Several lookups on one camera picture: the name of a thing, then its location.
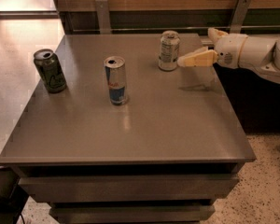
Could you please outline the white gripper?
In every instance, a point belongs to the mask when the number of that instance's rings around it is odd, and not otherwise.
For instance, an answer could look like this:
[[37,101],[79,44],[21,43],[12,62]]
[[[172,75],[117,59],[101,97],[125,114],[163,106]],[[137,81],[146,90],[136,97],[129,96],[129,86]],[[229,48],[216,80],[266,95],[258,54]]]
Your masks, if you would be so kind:
[[215,50],[208,47],[196,49],[179,57],[177,64],[181,67],[209,67],[217,62],[222,67],[238,68],[240,53],[247,40],[247,35],[228,35],[227,32],[216,28],[209,28],[207,33]]

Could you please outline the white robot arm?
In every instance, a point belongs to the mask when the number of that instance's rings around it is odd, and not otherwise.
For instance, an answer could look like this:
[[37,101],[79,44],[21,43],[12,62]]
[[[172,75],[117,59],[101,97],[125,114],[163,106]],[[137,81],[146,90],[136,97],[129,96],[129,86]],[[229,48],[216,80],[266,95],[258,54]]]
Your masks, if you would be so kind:
[[230,69],[247,69],[259,77],[280,84],[280,37],[228,34],[208,29],[213,49],[202,47],[177,60],[181,67],[207,67],[217,63]]

